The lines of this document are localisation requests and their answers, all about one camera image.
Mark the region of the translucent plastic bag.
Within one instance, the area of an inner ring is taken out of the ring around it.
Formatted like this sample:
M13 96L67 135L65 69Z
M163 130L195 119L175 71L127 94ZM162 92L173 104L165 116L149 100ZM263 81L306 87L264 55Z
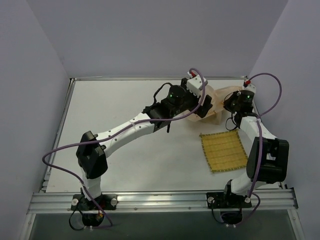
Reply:
M225 110L223 107L223 102L227 96L230 96L233 92L241 90L241 86L227 86L223 88L214 89L207 85L205 87L205 92L209 95L212 100L212 108L208 111L204 118L200 118L196 114L189 115L186 119L191 122L204 122L209 124L219 125L222 121L222 113Z

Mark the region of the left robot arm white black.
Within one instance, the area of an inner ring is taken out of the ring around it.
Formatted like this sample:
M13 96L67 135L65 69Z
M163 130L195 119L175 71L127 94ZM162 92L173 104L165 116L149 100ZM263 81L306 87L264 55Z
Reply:
M95 210L101 203L101 177L108 170L107 158L119 148L162 128L170 130L171 122L181 119L185 111L204 118L212 108L212 98L205 94L208 81L200 75L183 78L179 85L170 85L167 96L154 101L131 120L105 132L91 131L81 137L76 157L82 173L83 204Z

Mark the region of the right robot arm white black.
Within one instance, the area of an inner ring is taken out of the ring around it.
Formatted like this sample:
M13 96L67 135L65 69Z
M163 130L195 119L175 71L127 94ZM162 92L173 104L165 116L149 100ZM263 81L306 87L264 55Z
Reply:
M245 173L230 180L222 193L223 203L234 206L242 198L250 198L259 187L282 182L287 176L289 142L279 139L263 125L254 112L254 92L235 91L223 102L234 117L236 127L252 141Z

